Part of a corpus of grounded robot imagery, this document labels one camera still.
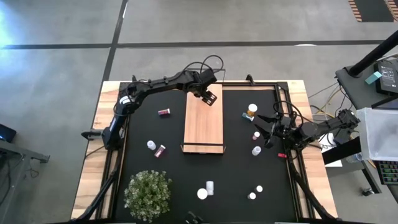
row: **red object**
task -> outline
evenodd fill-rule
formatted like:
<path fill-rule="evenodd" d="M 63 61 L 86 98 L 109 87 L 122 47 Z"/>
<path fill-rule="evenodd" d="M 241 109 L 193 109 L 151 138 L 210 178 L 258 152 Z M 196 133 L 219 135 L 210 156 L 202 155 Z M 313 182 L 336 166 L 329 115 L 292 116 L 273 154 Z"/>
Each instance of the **red object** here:
<path fill-rule="evenodd" d="M 285 154 L 283 154 L 283 153 L 278 153 L 278 156 L 281 157 L 281 158 L 287 158 L 287 156 Z"/>

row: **wooden table frame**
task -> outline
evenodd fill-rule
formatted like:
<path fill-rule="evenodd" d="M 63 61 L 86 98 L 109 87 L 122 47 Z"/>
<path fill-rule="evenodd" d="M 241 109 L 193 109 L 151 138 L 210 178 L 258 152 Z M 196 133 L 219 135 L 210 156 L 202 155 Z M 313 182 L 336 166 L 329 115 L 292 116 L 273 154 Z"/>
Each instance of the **wooden table frame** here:
<path fill-rule="evenodd" d="M 276 85 L 277 82 L 286 83 L 287 86 L 285 85 L 286 87 L 283 87 L 283 84 L 278 86 Z M 108 81 L 103 83 L 93 124 L 94 129 L 104 129 L 105 127 L 109 126 L 113 118 L 113 106 L 118 97 L 120 83 L 121 82 L 119 81 Z M 256 84 L 274 83 L 277 87 L 260 85 L 232 86 L 234 83 L 249 83 L 248 81 L 225 81 L 223 83 L 227 84 L 227 86 L 223 87 L 223 90 L 275 90 L 275 88 L 278 88 L 281 100 L 291 101 L 301 111 L 304 117 L 309 119 L 312 118 L 307 93 L 302 80 L 256 81 Z M 285 103 L 282 105 L 282 107 L 284 111 L 291 110 Z M 299 125 L 300 122 L 301 120 L 297 118 L 296 124 Z M 86 153 L 88 154 L 102 145 L 102 140 L 90 141 Z M 106 180 L 110 173 L 109 167 L 113 167 L 115 165 L 116 155 L 117 151 L 109 152 L 102 149 L 85 159 L 71 215 L 72 218 L 77 218 L 80 216 L 85 211 L 87 206 L 93 201 L 96 194 L 100 190 L 101 184 Z M 331 215 L 337 217 L 333 196 L 331 194 L 330 185 L 320 150 L 312 146 L 305 148 L 305 150 L 302 152 L 302 156 L 298 156 L 298 159 L 294 160 L 294 164 L 301 175 L 307 176 L 307 178 L 304 179 L 306 179 L 311 191 L 319 200 L 319 202 Z M 292 188 L 298 189 L 297 191 L 300 199 L 298 202 L 300 206 L 296 208 L 296 211 L 300 211 L 302 217 L 312 217 L 313 210 L 309 209 L 311 207 L 308 206 L 308 200 L 305 198 L 301 188 L 295 182 L 293 183 L 294 185 L 292 185 Z M 101 215 L 95 213 L 92 218 L 108 217 L 110 214 L 109 211 L 112 210 L 112 202 L 110 201 L 111 190 L 114 189 L 116 191 L 116 186 L 117 185 L 114 184 L 108 190 L 104 198 L 103 206 L 98 208 L 102 210 Z"/>

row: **gray floor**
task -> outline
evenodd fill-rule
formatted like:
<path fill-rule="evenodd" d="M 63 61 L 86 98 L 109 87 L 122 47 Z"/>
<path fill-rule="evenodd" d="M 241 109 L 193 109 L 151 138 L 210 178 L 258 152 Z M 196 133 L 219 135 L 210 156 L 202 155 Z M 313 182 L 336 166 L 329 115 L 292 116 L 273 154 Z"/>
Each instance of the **gray floor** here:
<path fill-rule="evenodd" d="M 110 43 L 121 0 L 0 1 L 2 44 Z M 356 22 L 347 0 L 130 0 L 120 43 L 384 39 L 396 23 Z M 335 82 L 335 70 L 375 45 L 118 49 L 110 80 L 170 76 L 218 54 L 226 80 L 305 80 L 308 95 Z M 16 198 L 10 223 L 67 221 L 73 206 L 108 49 L 0 50 L 0 123 L 18 131 L 16 143 L 50 154 Z M 330 91 L 310 99 L 321 106 Z M 328 105 L 334 113 L 342 95 Z M 390 192 L 361 197 L 361 172 L 330 178 L 344 220 L 396 223 Z"/>

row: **potted plant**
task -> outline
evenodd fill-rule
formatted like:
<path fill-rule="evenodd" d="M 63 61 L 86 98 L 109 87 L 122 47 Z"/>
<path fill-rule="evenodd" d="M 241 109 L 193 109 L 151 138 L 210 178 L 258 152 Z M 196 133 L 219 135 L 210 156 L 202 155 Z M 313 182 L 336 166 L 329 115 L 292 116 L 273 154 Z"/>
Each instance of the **potted plant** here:
<path fill-rule="evenodd" d="M 124 190 L 125 208 L 139 220 L 152 222 L 160 214 L 168 212 L 172 180 L 165 178 L 166 172 L 142 171 L 131 176 L 129 186 Z"/>

